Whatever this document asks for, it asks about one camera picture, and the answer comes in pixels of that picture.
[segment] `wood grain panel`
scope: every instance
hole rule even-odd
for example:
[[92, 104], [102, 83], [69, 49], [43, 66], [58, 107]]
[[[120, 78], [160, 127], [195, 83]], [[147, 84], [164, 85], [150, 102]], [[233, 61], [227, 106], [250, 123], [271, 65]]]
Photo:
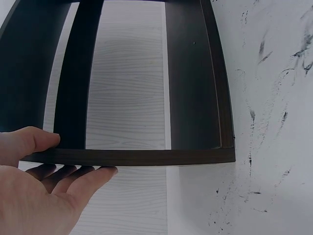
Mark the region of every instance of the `wood grain panel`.
[[162, 4], [104, 3], [90, 79], [87, 149], [165, 148]]

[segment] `dark brown wood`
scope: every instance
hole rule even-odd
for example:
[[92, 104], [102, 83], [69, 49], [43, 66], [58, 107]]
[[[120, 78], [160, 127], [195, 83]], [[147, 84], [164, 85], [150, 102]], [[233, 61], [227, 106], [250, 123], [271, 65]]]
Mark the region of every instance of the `dark brown wood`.
[[104, 0], [81, 0], [68, 38], [55, 107], [59, 148], [85, 149], [89, 82]]
[[219, 123], [221, 132], [221, 147], [234, 146], [234, 132], [232, 112], [229, 97], [228, 79], [224, 62], [224, 55], [220, 35], [217, 28], [214, 12], [210, 0], [200, 0], [205, 25], [207, 28], [210, 54], [213, 65], [214, 81], [216, 86]]
[[[53, 4], [40, 0], [17, 1], [0, 29], [0, 100], [4, 104], [0, 112], [0, 131], [11, 131], [26, 125], [42, 127], [48, 79], [69, 8], [69, 4], [60, 4], [62, 0], [59, 4], [56, 2], [58, 0]], [[80, 14], [85, 10], [82, 6], [78, 11], [80, 17], [75, 19], [79, 20], [79, 24], [74, 24], [76, 30], [69, 40], [74, 42], [71, 53], [65, 59], [70, 64], [78, 51], [77, 35], [82, 33], [79, 29], [86, 26], [83, 25], [83, 14]], [[198, 165], [235, 161], [227, 75], [211, 2], [168, 0], [165, 6], [174, 150], [67, 149], [66, 141], [61, 146], [63, 148], [35, 153], [25, 157], [24, 161], [107, 166]], [[89, 7], [92, 15], [95, 10]], [[81, 62], [88, 67], [85, 69], [87, 77], [97, 23], [98, 18], [90, 23], [93, 25], [93, 37], [85, 35], [88, 56]], [[22, 44], [17, 43], [20, 37], [24, 40]], [[69, 66], [68, 74], [76, 69]], [[84, 91], [87, 86], [86, 83], [82, 85]], [[67, 124], [61, 124], [60, 129], [70, 133], [68, 139], [75, 135], [75, 132], [69, 131]]]
[[200, 2], [169, 0], [165, 10], [172, 149], [220, 147], [214, 73]]
[[50, 149], [27, 156], [23, 161], [105, 166], [198, 165], [234, 162], [235, 150], [234, 148], [209, 150]]
[[43, 127], [55, 51], [69, 3], [16, 0], [0, 28], [0, 131]]

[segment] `palm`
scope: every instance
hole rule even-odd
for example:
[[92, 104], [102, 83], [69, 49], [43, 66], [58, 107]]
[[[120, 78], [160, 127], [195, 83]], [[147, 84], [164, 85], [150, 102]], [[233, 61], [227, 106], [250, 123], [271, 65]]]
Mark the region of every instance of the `palm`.
[[69, 234], [92, 195], [117, 173], [115, 167], [64, 166], [56, 172], [50, 164], [26, 172], [16, 168], [25, 155], [59, 141], [59, 136], [37, 128], [0, 133], [2, 234]]

